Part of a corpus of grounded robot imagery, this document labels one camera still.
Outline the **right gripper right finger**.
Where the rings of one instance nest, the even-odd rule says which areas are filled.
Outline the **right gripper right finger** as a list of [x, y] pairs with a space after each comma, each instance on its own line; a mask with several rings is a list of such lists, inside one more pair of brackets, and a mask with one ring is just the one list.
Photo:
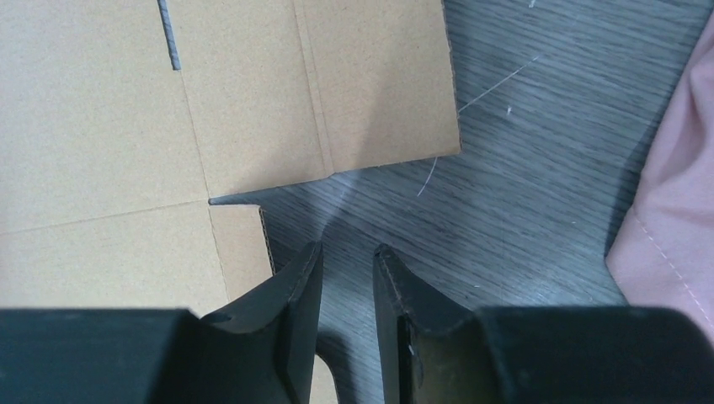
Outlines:
[[475, 313], [413, 273], [386, 244], [373, 256], [373, 297], [385, 402], [502, 402]]

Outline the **brown cardboard box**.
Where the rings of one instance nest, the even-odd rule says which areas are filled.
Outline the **brown cardboard box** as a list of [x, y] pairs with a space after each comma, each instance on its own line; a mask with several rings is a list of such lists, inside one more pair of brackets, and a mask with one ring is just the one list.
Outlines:
[[460, 149], [441, 1], [2, 2], [2, 402], [200, 403], [279, 271], [212, 199]]

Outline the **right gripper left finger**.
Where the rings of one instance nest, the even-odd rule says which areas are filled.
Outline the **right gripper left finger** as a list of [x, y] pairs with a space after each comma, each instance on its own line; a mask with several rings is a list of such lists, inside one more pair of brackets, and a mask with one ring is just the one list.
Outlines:
[[322, 272], [322, 244], [309, 242], [272, 277], [202, 317], [200, 403], [309, 402]]

